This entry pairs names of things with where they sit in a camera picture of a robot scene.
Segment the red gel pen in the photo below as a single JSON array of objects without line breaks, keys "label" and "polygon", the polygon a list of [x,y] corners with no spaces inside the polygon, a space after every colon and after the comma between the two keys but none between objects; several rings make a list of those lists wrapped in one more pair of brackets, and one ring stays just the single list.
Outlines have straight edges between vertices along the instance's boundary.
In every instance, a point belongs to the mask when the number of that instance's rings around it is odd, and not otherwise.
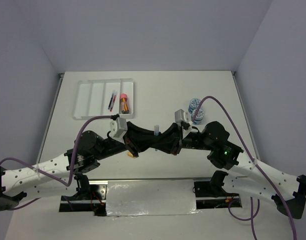
[{"label": "red gel pen", "polygon": [[117,96],[117,92],[115,91],[115,92],[113,93],[113,96],[112,96],[112,99],[111,99],[111,102],[110,102],[110,107],[109,107],[109,110],[110,110],[110,111],[113,110],[114,103],[115,103],[115,100],[116,100],[116,96]]}]

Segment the orange highlighter cap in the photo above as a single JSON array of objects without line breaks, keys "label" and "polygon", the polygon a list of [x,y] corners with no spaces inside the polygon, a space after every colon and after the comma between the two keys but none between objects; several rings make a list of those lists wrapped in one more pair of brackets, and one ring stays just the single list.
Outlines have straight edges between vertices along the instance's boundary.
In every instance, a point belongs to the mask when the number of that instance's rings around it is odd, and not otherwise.
[{"label": "orange highlighter cap", "polygon": [[138,155],[133,155],[131,152],[128,152],[127,155],[128,155],[130,158],[133,158],[133,159],[135,159],[135,158],[138,157]]}]

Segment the pink capped crayon tube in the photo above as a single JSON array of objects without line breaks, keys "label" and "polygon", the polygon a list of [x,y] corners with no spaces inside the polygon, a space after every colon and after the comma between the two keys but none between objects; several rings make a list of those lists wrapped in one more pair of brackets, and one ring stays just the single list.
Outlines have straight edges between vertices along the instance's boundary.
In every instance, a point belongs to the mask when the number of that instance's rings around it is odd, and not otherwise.
[{"label": "pink capped crayon tube", "polygon": [[128,96],[125,93],[120,95],[120,106],[121,106],[121,113],[122,114],[129,114],[130,109],[128,106]]}]

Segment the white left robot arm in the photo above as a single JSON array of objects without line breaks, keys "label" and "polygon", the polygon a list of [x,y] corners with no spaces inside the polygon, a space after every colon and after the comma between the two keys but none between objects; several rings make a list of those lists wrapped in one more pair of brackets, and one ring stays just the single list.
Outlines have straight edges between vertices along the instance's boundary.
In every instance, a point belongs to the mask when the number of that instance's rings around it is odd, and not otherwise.
[{"label": "white left robot arm", "polygon": [[83,200],[92,195],[92,187],[86,173],[98,168],[100,160],[129,151],[134,157],[149,148],[165,153],[171,152],[172,133],[154,133],[137,127],[130,121],[118,116],[112,117],[111,130],[106,138],[86,130],[92,120],[88,120],[77,134],[73,148],[58,157],[41,164],[29,165],[16,158],[1,161],[15,161],[23,168],[7,170],[0,164],[0,211],[21,209],[36,200],[69,194]]}]

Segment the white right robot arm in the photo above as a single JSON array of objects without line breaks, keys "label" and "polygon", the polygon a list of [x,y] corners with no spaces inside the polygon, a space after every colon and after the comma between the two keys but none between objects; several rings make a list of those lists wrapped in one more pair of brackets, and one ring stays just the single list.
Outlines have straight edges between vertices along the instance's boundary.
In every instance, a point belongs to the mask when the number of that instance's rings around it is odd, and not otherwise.
[{"label": "white right robot arm", "polygon": [[164,133],[151,134],[150,147],[173,155],[181,149],[207,150],[207,159],[217,168],[209,182],[212,195],[246,195],[301,219],[306,205],[306,176],[284,173],[248,156],[243,148],[229,142],[229,136],[217,121],[208,123],[202,132],[187,135],[175,123]]}]

